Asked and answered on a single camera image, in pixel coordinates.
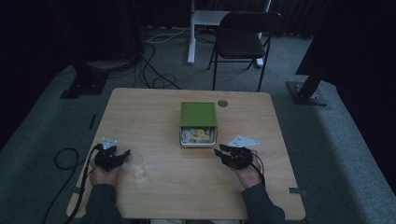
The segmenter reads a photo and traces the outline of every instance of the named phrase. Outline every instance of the green lid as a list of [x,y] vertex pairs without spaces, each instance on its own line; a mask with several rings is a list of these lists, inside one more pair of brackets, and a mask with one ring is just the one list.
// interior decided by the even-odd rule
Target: green lid
[[214,103],[182,102],[180,106],[180,127],[217,127]]

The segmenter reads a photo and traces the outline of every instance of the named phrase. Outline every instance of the black chair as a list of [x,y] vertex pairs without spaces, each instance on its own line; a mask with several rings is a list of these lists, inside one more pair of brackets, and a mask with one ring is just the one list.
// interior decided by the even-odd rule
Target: black chair
[[[234,11],[225,15],[220,22],[216,43],[207,68],[210,69],[211,64],[215,63],[212,91],[216,86],[218,63],[250,63],[246,68],[248,70],[256,59],[262,58],[262,74],[257,89],[260,91],[271,38],[279,30],[281,23],[282,16],[275,12]],[[261,42],[259,33],[267,33],[264,43]],[[219,61],[219,56],[228,61]]]

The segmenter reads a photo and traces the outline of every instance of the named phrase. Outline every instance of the hand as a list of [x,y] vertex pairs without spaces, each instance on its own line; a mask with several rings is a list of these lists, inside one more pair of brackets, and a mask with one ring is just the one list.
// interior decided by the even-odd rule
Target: hand
[[[256,150],[251,150],[251,153],[257,156]],[[253,156],[253,165],[255,165],[260,171],[262,167],[259,165],[257,161],[257,157]],[[239,182],[241,182],[242,187],[248,189],[262,182],[262,174],[259,174],[257,170],[255,170],[251,165],[242,169],[235,170],[234,168],[229,167],[239,178]]]
[[95,159],[90,161],[90,165],[93,171],[90,174],[90,180],[92,185],[97,184],[108,184],[112,186],[116,186],[117,177],[119,176],[120,166],[112,169],[110,172],[104,171],[101,167],[96,167]]

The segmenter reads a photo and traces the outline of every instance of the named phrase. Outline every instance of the black cable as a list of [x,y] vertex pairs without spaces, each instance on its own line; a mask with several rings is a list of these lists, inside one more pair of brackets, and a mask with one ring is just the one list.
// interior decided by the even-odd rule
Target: black cable
[[262,162],[262,159],[260,159],[260,157],[256,154],[252,153],[252,155],[255,156],[257,159],[259,159],[260,163],[262,164],[262,174],[264,175],[264,163]]
[[[73,210],[72,214],[71,214],[70,217],[66,220],[65,224],[69,223],[69,222],[74,218],[74,216],[76,215],[76,213],[77,213],[77,211],[78,211],[78,209],[79,209],[79,206],[80,206],[81,200],[82,200],[82,195],[83,195],[84,190],[85,190],[85,182],[86,182],[87,177],[88,177],[89,163],[90,163],[90,160],[91,160],[91,157],[92,157],[92,153],[94,152],[95,149],[96,149],[96,147],[94,147],[93,149],[91,149],[91,152],[90,152],[90,154],[89,154],[89,158],[88,158],[87,163],[86,163],[86,165],[85,165],[85,170],[84,170],[84,174],[83,174],[83,177],[82,177],[82,180],[81,180],[80,189],[79,189],[78,202],[77,202],[76,207],[75,207],[75,209]],[[63,166],[61,166],[61,165],[58,163],[58,157],[59,157],[59,155],[60,155],[62,152],[65,152],[65,151],[67,151],[67,150],[71,150],[71,151],[73,151],[73,152],[76,154],[76,160],[75,160],[75,164],[74,164],[73,166],[63,167]],[[63,149],[59,150],[59,151],[55,154],[55,157],[53,158],[53,161],[54,161],[54,163],[55,163],[55,166],[56,166],[58,169],[60,169],[60,170],[72,170],[72,173],[71,173],[70,176],[67,178],[67,180],[65,181],[64,185],[63,185],[63,186],[61,187],[61,189],[58,191],[58,193],[56,194],[56,196],[53,198],[52,202],[49,204],[49,207],[48,207],[48,209],[47,209],[47,211],[46,211],[46,214],[44,215],[44,218],[43,218],[43,221],[42,221],[43,224],[47,223],[47,218],[48,218],[48,215],[49,215],[49,213],[50,213],[50,209],[52,208],[53,204],[54,204],[55,201],[58,199],[59,195],[62,193],[62,191],[64,190],[64,188],[65,188],[65,187],[67,186],[67,184],[70,182],[70,180],[71,180],[71,178],[73,177],[74,173],[76,172],[77,168],[78,168],[81,164],[84,163],[84,161],[78,162],[78,160],[79,160],[78,152],[77,152],[74,148],[72,148],[72,147],[63,148]]]
[[260,178],[262,179],[262,183],[265,183],[265,178],[264,178],[264,170],[263,170],[263,168],[262,168],[262,172],[259,170],[259,168],[257,168],[257,166],[255,166],[254,164],[253,164],[253,162],[251,162],[251,161],[248,161],[248,159],[246,159],[244,156],[242,156],[241,154],[236,154],[236,155],[238,155],[238,156],[240,156],[244,161],[247,161],[249,164],[250,164],[250,166],[251,167],[253,167],[259,174],[260,174]]
[[[71,150],[71,151],[73,151],[73,152],[76,154],[76,161],[75,161],[75,164],[74,164],[73,166],[62,167],[62,166],[59,165],[59,163],[58,163],[58,157],[59,157],[59,155],[60,155],[62,152],[67,151],[67,150]],[[42,223],[46,223],[46,222],[47,222],[47,217],[48,217],[48,215],[49,215],[49,213],[50,213],[50,209],[52,208],[53,204],[54,204],[55,201],[58,199],[59,195],[62,193],[62,191],[64,190],[64,188],[67,186],[67,184],[69,183],[69,181],[70,181],[71,178],[73,177],[73,175],[74,175],[76,169],[84,162],[84,161],[78,162],[78,159],[79,159],[79,157],[78,157],[78,152],[77,152],[74,148],[72,148],[72,147],[66,147],[66,148],[63,148],[63,149],[59,150],[59,151],[56,153],[55,157],[53,158],[53,161],[54,161],[56,167],[58,167],[58,168],[61,169],[61,170],[72,170],[72,173],[71,173],[70,176],[67,178],[67,180],[66,180],[66,182],[64,183],[64,185],[62,186],[62,188],[58,191],[58,193],[56,194],[56,196],[54,197],[54,199],[52,200],[52,202],[49,204],[49,207],[48,207],[48,209],[47,209],[46,214],[44,215],[44,219],[43,219],[43,222],[42,222]]]
[[92,171],[94,171],[96,168],[98,168],[98,166],[93,167],[88,173],[87,176],[90,175],[92,173]]
[[[139,60],[139,76],[142,74],[142,60]],[[134,70],[134,84],[132,85],[132,88],[134,88],[134,85],[136,84],[137,81],[137,76],[136,76],[136,70]]]
[[[148,36],[149,37],[149,39],[147,40],[147,44],[161,44],[162,42],[153,42],[152,40],[155,40],[155,39],[165,39],[165,41],[167,41],[167,40],[170,40],[171,38],[172,39],[174,39],[174,38],[185,38],[185,37],[190,37],[190,34],[187,34],[187,33],[183,33],[183,34],[176,34],[176,35],[172,35],[172,34],[169,34],[169,35],[155,35],[155,36]],[[205,39],[205,38],[202,38],[202,37],[200,37],[200,35],[213,35],[213,36],[216,36],[216,32],[211,32],[211,31],[198,31],[198,32],[196,32],[195,33],[195,39],[198,41],[198,42],[201,42],[201,43],[204,43],[204,44],[214,44],[215,43],[215,40],[208,40],[208,39]]]
[[[181,38],[181,37],[186,37],[186,36],[189,36],[189,34],[186,34],[186,33],[184,33],[186,30],[187,30],[188,28],[186,28],[186,29],[184,29],[183,31],[181,31],[180,33],[178,33],[178,34],[160,34],[160,35],[155,35],[155,36],[148,36],[149,37],[149,39],[148,40],[146,40],[146,43],[149,43],[149,44],[161,44],[161,43],[165,43],[166,41],[169,41],[169,40],[171,40],[171,39],[175,39],[175,38]],[[155,39],[165,39],[165,40],[163,40],[163,41],[161,41],[161,42],[155,42],[155,41],[153,41],[153,40],[155,40]]]
[[[149,62],[152,60],[152,58],[154,57],[154,54],[155,54],[155,47],[152,46],[152,45],[150,45],[150,44],[147,44],[147,45],[150,46],[150,47],[152,47],[153,52],[152,52],[152,54],[149,56],[148,60],[146,60],[146,59],[142,56],[142,59],[146,62],[146,64],[145,64],[145,66],[144,66],[144,68],[143,68],[143,80],[142,80],[142,77],[140,78],[140,80],[141,80],[143,83],[145,83],[146,86],[147,86],[149,89],[159,89],[159,87],[157,87],[157,86],[155,85],[155,83],[157,83],[158,81],[161,81],[161,82],[163,83],[162,89],[164,89],[164,88],[166,88],[166,87],[168,87],[168,86],[175,86],[178,90],[180,90],[180,87],[176,84],[176,80],[177,80],[177,79],[175,78],[175,76],[173,76],[173,75],[171,75],[171,74],[161,75],[161,74],[149,63]],[[158,76],[158,77],[156,77],[156,78],[152,81],[152,86],[149,85],[149,82],[148,82],[148,80],[147,80],[147,78],[146,78],[146,68],[147,68],[147,66],[149,66],[149,67],[157,74],[157,76]],[[169,85],[165,85],[165,82],[163,81],[163,79],[166,80],[167,82],[169,82],[170,84],[169,84]]]
[[94,152],[96,147],[93,147],[91,149],[91,152],[90,152],[90,154],[88,156],[88,159],[87,159],[87,161],[85,163],[84,173],[83,173],[82,179],[81,179],[81,185],[79,186],[79,194],[78,194],[78,200],[77,200],[77,203],[76,203],[76,207],[73,210],[73,212],[70,215],[70,217],[66,220],[66,222],[64,224],[69,223],[75,217],[75,215],[76,215],[76,213],[77,213],[77,211],[79,209],[79,206],[81,205],[82,196],[84,195],[84,191],[85,191],[85,182],[86,182],[87,177],[88,177],[88,169],[90,168],[90,161],[91,161],[92,153]]

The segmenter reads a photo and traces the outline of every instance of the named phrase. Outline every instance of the clear plastic cup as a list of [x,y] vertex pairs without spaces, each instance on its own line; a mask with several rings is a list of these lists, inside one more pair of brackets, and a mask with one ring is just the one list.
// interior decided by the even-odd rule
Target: clear plastic cup
[[145,159],[137,152],[131,152],[124,166],[128,172],[133,174],[134,179],[143,179],[146,176]]

